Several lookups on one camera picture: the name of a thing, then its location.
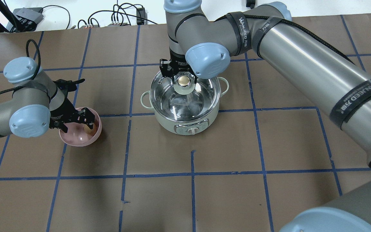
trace white pot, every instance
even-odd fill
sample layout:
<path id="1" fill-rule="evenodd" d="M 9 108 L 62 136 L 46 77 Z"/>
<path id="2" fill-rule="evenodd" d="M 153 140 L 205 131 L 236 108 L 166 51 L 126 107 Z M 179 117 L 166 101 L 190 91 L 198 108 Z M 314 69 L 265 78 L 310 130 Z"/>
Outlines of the white pot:
<path id="1" fill-rule="evenodd" d="M 220 98 L 227 93 L 229 89 L 228 81 L 223 77 L 217 77 L 219 80 L 224 81 L 227 85 L 227 89 L 223 91 L 220 94 Z M 150 107 L 146 106 L 143 103 L 143 97 L 146 95 L 149 95 L 150 91 L 146 91 L 141 95 L 141 105 L 143 105 L 144 108 L 154 110 L 154 114 L 156 115 L 157 121 L 160 123 L 161 126 L 163 126 L 168 131 L 178 134 L 178 135 L 195 135 L 197 133 L 200 133 L 207 129 L 215 120 L 218 114 L 218 109 L 220 106 L 220 101 L 217 102 L 217 104 L 213 107 L 213 109 L 206 114 L 204 117 L 201 117 L 199 119 L 188 121 L 188 122 L 181 122 L 176 120 L 171 120 L 166 117 L 164 117 L 159 111 L 157 111 L 151 102 L 151 97 L 149 97 Z"/>

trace white surface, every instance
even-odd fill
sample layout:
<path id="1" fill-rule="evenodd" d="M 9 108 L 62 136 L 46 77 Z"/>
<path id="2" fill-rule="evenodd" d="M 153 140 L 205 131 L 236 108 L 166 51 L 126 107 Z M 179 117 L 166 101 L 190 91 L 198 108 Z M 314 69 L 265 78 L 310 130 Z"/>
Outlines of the white surface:
<path id="1" fill-rule="evenodd" d="M 274 0 L 257 0 L 257 5 L 270 3 Z M 293 17 L 318 15 L 351 15 L 371 13 L 371 0 L 280 0 L 287 5 Z M 6 0 L 11 11 L 22 7 L 42 7 L 46 5 L 60 5 L 67 8 L 71 14 L 71 23 L 76 25 L 78 20 L 87 20 L 90 14 L 98 10 L 112 10 L 116 0 Z M 166 23 L 164 0 L 119 0 L 119 4 L 129 2 L 142 4 L 148 13 L 148 19 L 159 24 Z M 203 0 L 202 9 L 211 21 L 228 12 L 246 11 L 245 0 Z M 127 9 L 128 14 L 135 15 L 134 9 Z M 68 14 L 64 9 L 50 7 L 44 9 L 44 19 L 38 25 L 37 31 L 65 29 L 68 23 Z M 102 12 L 94 16 L 100 26 L 111 23 L 111 12 Z M 6 25 L 8 20 L 0 13 L 0 22 Z"/>

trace grid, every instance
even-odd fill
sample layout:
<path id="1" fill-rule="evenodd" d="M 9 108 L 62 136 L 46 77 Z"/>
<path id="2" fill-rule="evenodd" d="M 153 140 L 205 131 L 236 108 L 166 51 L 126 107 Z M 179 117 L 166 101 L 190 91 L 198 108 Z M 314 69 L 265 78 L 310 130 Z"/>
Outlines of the grid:
<path id="1" fill-rule="evenodd" d="M 362 56 L 371 56 L 371 54 L 359 54 L 357 51 L 357 48 L 355 46 L 355 43 L 353 41 L 353 38 L 349 32 L 349 29 L 347 28 L 346 22 L 344 20 L 344 17 L 341 16 L 343 25 L 346 29 L 346 32 L 349 36 L 349 39 L 352 43 L 352 46 L 355 50 L 355 54 L 349 54 L 347 55 L 348 57 L 357 57 L 359 60 L 359 63 L 362 67 L 363 70 L 365 70 L 365 67 L 363 65 L 362 60 L 360 57 Z M 258 139 L 258 145 L 259 145 L 259 152 L 260 152 L 260 159 L 261 159 L 261 165 L 262 165 L 262 170 L 247 170 L 247 171 L 228 171 L 228 172 L 195 172 L 195 167 L 194 167 L 194 154 L 198 151 L 193 150 L 190 151 L 190 157 L 191 157 L 191 164 L 190 164 L 190 172 L 186 173 L 162 173 L 162 174 L 132 174 L 128 175 L 127 174 L 127 167 L 128 167 L 128 159 L 129 159 L 129 145 L 130 145 L 130 132 L 131 132 L 131 118 L 132 117 L 137 117 L 137 116 L 149 116 L 149 115 L 154 115 L 153 113 L 133 113 L 132 112 L 132 106 L 133 106 L 133 98 L 134 98 L 134 84 L 135 84 L 135 76 L 136 76 L 136 68 L 138 66 L 158 66 L 157 63 L 149 63 L 149 64 L 137 64 L 137 55 L 138 55 L 138 41 L 139 41 L 139 36 L 140 36 L 140 27 L 138 26 L 137 29 L 137 38 L 136 38 L 136 48 L 135 48 L 135 56 L 134 56 L 134 63 L 130 65 L 111 65 L 111 66 L 84 66 L 85 62 L 85 57 L 87 54 L 87 49 L 88 49 L 88 44 L 90 40 L 90 35 L 91 35 L 91 29 L 88 31 L 88 36 L 87 36 L 87 41 L 85 44 L 84 48 L 84 56 L 82 59 L 82 63 L 80 67 L 70 67 L 70 68 L 59 68 L 59 69 L 45 69 L 46 71 L 57 71 L 57 70 L 72 70 L 72 69 L 78 69 L 79 70 L 79 75 L 78 79 L 81 79 L 81 75 L 85 69 L 101 69 L 101 68 L 115 68 L 115 67 L 132 67 L 133 68 L 133 75 L 132 75 L 132 82 L 131 82 L 131 96 L 130 96 L 130 105 L 129 105 L 129 113 L 123 113 L 123 114 L 103 114 L 100 115 L 100 117 L 129 117 L 130 120 L 128 122 L 128 129 L 127 129 L 127 141 L 126 141 L 126 151 L 125 151 L 125 162 L 124 162 L 124 172 L 122 175 L 94 175 L 94 176 L 61 176 L 62 173 L 62 167 L 63 167 L 63 162 L 64 162 L 64 154 L 66 153 L 67 145 L 64 145 L 63 148 L 63 155 L 61 157 L 60 165 L 58 168 L 58 174 L 57 176 L 49 176 L 49 177 L 13 177 L 13 178 L 0 178 L 0 181 L 10 181 L 10 180 L 56 180 L 55 184 L 55 189 L 53 192 L 53 197 L 52 197 L 52 203 L 50 207 L 50 214 L 48 218 L 48 223 L 47 223 L 47 229 L 46 231 L 50 230 L 50 224 L 52 220 L 52 215 L 53 215 L 53 209 L 55 207 L 55 201 L 56 201 L 56 195 L 58 191 L 58 186 L 59 182 L 64 179 L 108 179 L 108 178 L 121 178 L 122 179 L 122 192 L 121 192 L 121 201 L 125 201 L 125 186 L 126 186 L 126 180 L 128 178 L 158 178 L 158 177 L 177 177 L 177 176 L 191 176 L 191 197 L 192 197 L 192 219 L 193 219 L 193 232 L 196 231 L 196 205 L 195 205 L 195 176 L 202 176 L 202 175 L 262 175 L 263 180 L 264 180 L 264 188 L 265 188 L 265 198 L 267 202 L 267 210 L 268 210 L 268 217 L 269 217 L 269 222 L 270 222 L 270 230 L 274 232 L 274 225 L 273 225 L 273 218 L 272 218 L 272 208 L 271 208 L 271 203 L 270 203 L 270 197 L 269 197 L 269 190 L 268 190 L 268 181 L 267 181 L 267 174 L 277 174 L 277 173 L 333 173 L 334 179 L 336 181 L 337 185 L 337 190 L 339 195 L 342 195 L 342 189 L 340 186 L 340 182 L 338 179 L 337 173 L 339 172 L 354 172 L 354 171 L 367 171 L 370 170 L 369 168 L 343 168 L 343 169 L 338 169 L 335 166 L 334 161 L 331 159 L 331 149 L 330 145 L 327 139 L 325 127 L 323 120 L 321 118 L 320 111 L 317 107 L 284 107 L 284 108 L 257 108 L 256 103 L 253 97 L 253 87 L 252 87 L 252 78 L 250 74 L 250 69 L 249 69 L 249 62 L 250 61 L 261 61 L 263 59 L 258 58 L 258 59 L 249 59 L 247 54 L 245 54 L 245 59 L 236 59 L 232 60 L 231 62 L 245 62 L 246 64 L 246 71 L 247 71 L 247 76 L 248 76 L 248 83 L 249 83 L 249 89 L 250 89 L 250 95 L 251 95 L 251 101 L 252 101 L 252 108 L 251 109 L 236 109 L 236 110 L 220 110 L 220 112 L 247 112 L 247 111 L 252 111 L 253 116 L 254 116 L 254 122 L 255 122 L 255 129 L 256 130 L 256 135 Z M 41 44 L 43 40 L 44 32 L 41 33 L 40 40 L 38 42 L 38 45 Z M 78 90 L 75 92 L 74 100 L 73 103 L 75 105 L 76 100 L 78 96 Z M 263 150 L 262 150 L 262 136 L 261 136 L 261 130 L 259 128 L 259 122 L 258 122 L 258 117 L 257 113 L 260 111 L 286 111 L 286 110 L 315 110 L 316 114 L 319 119 L 319 123 L 321 126 L 321 133 L 324 137 L 324 142 L 327 148 L 327 154 L 328 158 L 331 162 L 331 169 L 299 169 L 299 170 L 266 170 L 265 167 L 265 161 L 264 161 L 264 155 L 263 155 Z M 2 154 L 0 156 L 0 166 L 4 158 L 4 153 L 6 151 L 6 147 L 8 144 L 8 141 L 10 139 L 10 136 L 6 138 L 5 145 L 2 151 Z M 124 223 L 124 212 L 121 210 L 119 212 L 119 231 L 122 231 L 122 224 Z"/>

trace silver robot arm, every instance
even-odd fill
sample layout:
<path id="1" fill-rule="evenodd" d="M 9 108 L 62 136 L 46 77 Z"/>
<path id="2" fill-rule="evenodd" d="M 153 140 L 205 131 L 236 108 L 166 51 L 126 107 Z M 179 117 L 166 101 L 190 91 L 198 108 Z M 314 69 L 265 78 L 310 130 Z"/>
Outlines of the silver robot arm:
<path id="1" fill-rule="evenodd" d="M 10 134 L 19 137 L 38 137 L 49 128 L 59 128 L 67 132 L 65 123 L 84 123 L 92 128 L 94 115 L 87 108 L 78 111 L 66 94 L 76 90 L 78 82 L 58 80 L 53 82 L 39 69 L 30 57 L 19 57 L 4 68 L 4 76 L 18 90 L 12 99 L 0 104 L 0 138 Z"/>
<path id="2" fill-rule="evenodd" d="M 371 75 L 291 20 L 279 2 L 209 22 L 201 0 L 165 0 L 171 60 L 163 76 L 189 71 L 213 78 L 236 56 L 253 49 L 330 117 L 367 153 L 371 168 Z M 371 182 L 323 207 L 298 215 L 280 232 L 371 232 Z"/>

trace light blue joint cap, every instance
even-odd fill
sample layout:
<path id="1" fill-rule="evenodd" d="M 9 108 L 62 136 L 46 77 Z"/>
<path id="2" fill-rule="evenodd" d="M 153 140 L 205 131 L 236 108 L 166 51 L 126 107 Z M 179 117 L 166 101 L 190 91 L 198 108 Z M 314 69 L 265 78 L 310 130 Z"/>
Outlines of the light blue joint cap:
<path id="1" fill-rule="evenodd" d="M 202 0 L 165 0 L 165 11 L 173 14 L 181 14 L 193 11 L 201 6 Z"/>
<path id="2" fill-rule="evenodd" d="M 185 59 L 198 78 L 210 79 L 225 71 L 230 53 L 218 43 L 200 43 L 185 53 Z"/>
<path id="3" fill-rule="evenodd" d="M 50 110 L 43 105 L 28 105 L 17 110 L 9 119 L 9 128 L 22 138 L 38 137 L 47 132 Z"/>
<path id="4" fill-rule="evenodd" d="M 280 11 L 280 13 L 283 15 L 284 19 L 287 19 L 287 20 L 291 21 L 291 13 L 287 9 L 287 6 L 284 3 L 272 2 L 272 3 L 262 4 L 261 6 L 263 6 L 263 5 L 269 5 L 269 6 L 272 6 L 276 9 L 278 9 Z"/>
<path id="5" fill-rule="evenodd" d="M 300 213 L 280 232 L 371 232 L 365 220 L 344 210 L 316 207 Z"/>
<path id="6" fill-rule="evenodd" d="M 10 83 L 26 81 L 34 75 L 37 63 L 30 57 L 19 57 L 11 60 L 4 68 L 4 76 Z"/>

